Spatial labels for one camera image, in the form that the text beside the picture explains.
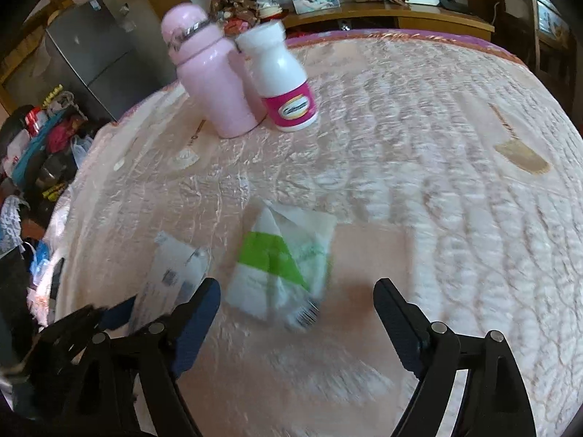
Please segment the wooden shelf rack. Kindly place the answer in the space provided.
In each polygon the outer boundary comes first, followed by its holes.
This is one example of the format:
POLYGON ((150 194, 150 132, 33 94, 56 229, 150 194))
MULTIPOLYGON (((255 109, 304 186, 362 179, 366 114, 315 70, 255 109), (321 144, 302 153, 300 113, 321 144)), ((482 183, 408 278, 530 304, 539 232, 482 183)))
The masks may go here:
POLYGON ((575 49, 571 29, 551 0, 501 0, 496 32, 504 43, 544 80, 573 81, 575 49))

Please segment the white pill bottle magenta label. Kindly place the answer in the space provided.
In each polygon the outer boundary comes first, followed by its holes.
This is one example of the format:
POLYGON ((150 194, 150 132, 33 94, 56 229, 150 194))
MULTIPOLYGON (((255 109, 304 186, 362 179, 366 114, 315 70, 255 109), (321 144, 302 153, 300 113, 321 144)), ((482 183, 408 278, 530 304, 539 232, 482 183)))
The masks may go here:
POLYGON ((255 26, 235 43, 248 59, 251 80, 276 128, 299 131, 317 120, 307 73, 287 47, 281 21, 255 26))

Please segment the pink thermos bottle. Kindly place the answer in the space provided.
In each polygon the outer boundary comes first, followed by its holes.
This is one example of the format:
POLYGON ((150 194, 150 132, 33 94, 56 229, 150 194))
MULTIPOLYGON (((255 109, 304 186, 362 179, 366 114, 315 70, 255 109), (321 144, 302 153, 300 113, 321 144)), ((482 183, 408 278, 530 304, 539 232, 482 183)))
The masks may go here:
POLYGON ((266 117, 243 55, 203 8, 173 7, 162 19, 161 35, 179 81, 220 137, 239 137, 266 117))

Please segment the white green tissue pack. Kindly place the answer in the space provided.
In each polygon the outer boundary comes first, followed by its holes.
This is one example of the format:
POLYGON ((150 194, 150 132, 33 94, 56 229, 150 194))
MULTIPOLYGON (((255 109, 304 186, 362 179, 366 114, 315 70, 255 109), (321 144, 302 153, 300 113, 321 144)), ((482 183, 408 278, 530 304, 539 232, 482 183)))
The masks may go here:
POLYGON ((265 201, 239 249, 228 305, 272 326, 311 327, 327 288, 336 225, 332 214, 265 201))

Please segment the grey refrigerator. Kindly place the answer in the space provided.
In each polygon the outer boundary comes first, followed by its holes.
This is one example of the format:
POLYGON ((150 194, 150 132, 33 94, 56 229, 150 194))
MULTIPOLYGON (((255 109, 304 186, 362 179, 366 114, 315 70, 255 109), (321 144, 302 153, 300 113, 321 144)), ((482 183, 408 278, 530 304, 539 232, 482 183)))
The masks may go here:
POLYGON ((116 121, 176 80, 159 29, 143 2, 89 0, 46 30, 46 74, 74 93, 90 117, 116 121))

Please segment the white blue medicine box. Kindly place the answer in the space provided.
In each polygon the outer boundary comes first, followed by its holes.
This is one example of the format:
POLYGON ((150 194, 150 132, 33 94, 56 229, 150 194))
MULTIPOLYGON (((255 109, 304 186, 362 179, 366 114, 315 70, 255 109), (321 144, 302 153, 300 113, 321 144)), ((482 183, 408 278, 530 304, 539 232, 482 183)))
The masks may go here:
POLYGON ((130 315, 130 334, 188 302, 210 265, 206 249, 194 248, 165 232, 158 233, 155 242, 152 265, 130 315))

